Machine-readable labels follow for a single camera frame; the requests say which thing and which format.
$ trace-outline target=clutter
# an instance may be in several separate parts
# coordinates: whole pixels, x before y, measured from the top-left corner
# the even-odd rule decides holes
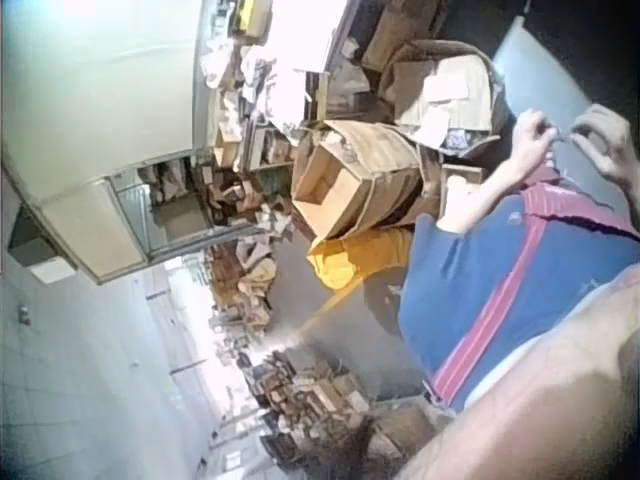
[[[264,297],[276,278],[276,263],[270,258],[263,258],[255,267],[238,281],[238,290],[248,297]]]
[[[209,88],[226,88],[233,81],[235,42],[231,39],[208,42],[211,49],[200,58],[200,68]]]
[[[240,2],[232,18],[234,33],[256,39],[262,37],[267,30],[272,4],[273,0]]]
[[[406,42],[431,38],[439,0],[392,0],[384,9],[362,65],[382,72],[392,55]]]
[[[378,95],[394,105],[399,131],[460,158],[498,140],[507,118],[503,80],[486,55],[462,42],[405,44],[382,72]]]
[[[369,92],[371,85],[362,68],[355,65],[351,58],[358,49],[353,39],[347,39],[343,55],[329,79],[328,109],[332,112],[355,111],[356,94]]]
[[[415,221],[419,212],[406,218],[397,209],[402,205],[407,213],[420,195],[421,160],[416,150],[383,125],[326,125],[342,140],[325,140],[315,147],[293,191],[293,203],[316,234],[315,241],[346,238],[383,223],[389,227]],[[407,205],[408,198],[413,201]],[[398,221],[385,222],[392,214],[400,217]]]

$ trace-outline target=cardboard box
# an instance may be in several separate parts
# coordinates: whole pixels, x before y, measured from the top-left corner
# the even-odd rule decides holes
[[[340,396],[329,380],[318,380],[318,382],[311,387],[311,390],[329,412],[342,410],[346,406],[344,398]]]
[[[222,122],[213,145],[213,153],[220,167],[232,167],[238,156],[242,134],[232,122]]]
[[[317,239],[331,238],[356,223],[370,190],[368,172],[351,152],[339,144],[321,143],[309,158],[293,204]]]
[[[382,73],[378,95],[394,104],[399,131],[418,143],[460,158],[478,155],[504,126],[504,85],[477,48],[448,40],[414,40],[400,48]],[[443,146],[451,129],[478,134],[466,148]]]
[[[451,177],[458,176],[464,179],[466,184],[463,188],[465,191],[460,193],[462,195],[467,195],[480,187],[485,179],[485,174],[485,170],[480,167],[450,164],[443,165],[440,180],[441,194],[439,217],[442,217],[447,210],[447,206],[451,206],[451,202],[455,201],[451,198],[449,192],[449,179]]]
[[[419,185],[417,152],[382,125],[329,121],[343,142],[323,141],[293,191],[293,203],[316,242],[366,231],[383,222]]]
[[[440,0],[392,0],[380,17],[362,58],[362,66],[382,72],[406,42],[432,36]]]

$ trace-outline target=paper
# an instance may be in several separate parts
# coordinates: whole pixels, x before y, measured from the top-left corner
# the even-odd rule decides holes
[[[469,85],[464,73],[432,75],[424,79],[422,99],[426,102],[446,102],[469,98]]]
[[[449,128],[491,131],[489,74],[477,55],[448,57],[437,64],[399,62],[394,66],[393,89],[398,125],[421,126],[423,116],[437,103],[450,116]],[[442,100],[452,96],[464,98]]]
[[[417,143],[438,149],[449,131],[451,116],[446,110],[429,107],[422,115],[422,124],[412,137]]]

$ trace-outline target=person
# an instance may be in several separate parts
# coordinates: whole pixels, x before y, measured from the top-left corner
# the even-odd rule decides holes
[[[606,478],[637,443],[638,236],[557,178],[508,195],[540,172],[557,134],[540,133],[543,123],[539,112],[519,118],[511,158],[468,210],[417,226],[400,325],[460,414],[401,480]],[[637,228],[640,162],[629,124],[594,105],[570,138],[625,193]],[[474,331],[486,317],[493,323]],[[477,353],[477,344],[479,357],[454,358],[449,377],[437,376],[456,350]]]
[[[508,160],[462,208],[416,224],[398,315],[409,352],[454,412],[587,295],[640,261],[640,236],[544,165],[558,134],[523,113]]]

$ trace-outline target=skin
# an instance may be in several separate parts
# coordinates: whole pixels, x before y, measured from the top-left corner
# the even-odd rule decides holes
[[[436,224],[440,230],[460,234],[468,232],[493,210],[504,195],[515,190],[544,162],[558,135],[554,128],[540,135],[538,131],[544,122],[541,112],[527,110],[520,115],[513,131],[511,157],[470,194],[462,209],[447,210]]]
[[[594,107],[576,121],[571,138],[603,176],[623,189],[632,216],[640,218],[640,164],[625,135],[628,124],[617,122],[603,135],[601,117],[616,117]],[[594,125],[608,145],[605,154],[582,140]],[[518,151],[532,152],[533,147]],[[515,160],[513,165],[531,165]],[[509,178],[516,181],[518,175]],[[490,211],[498,187],[506,184],[496,181],[475,212],[445,225],[466,231],[481,212]],[[587,479],[608,474],[638,433],[639,280],[640,265],[630,267],[593,304],[544,335],[397,478]]]

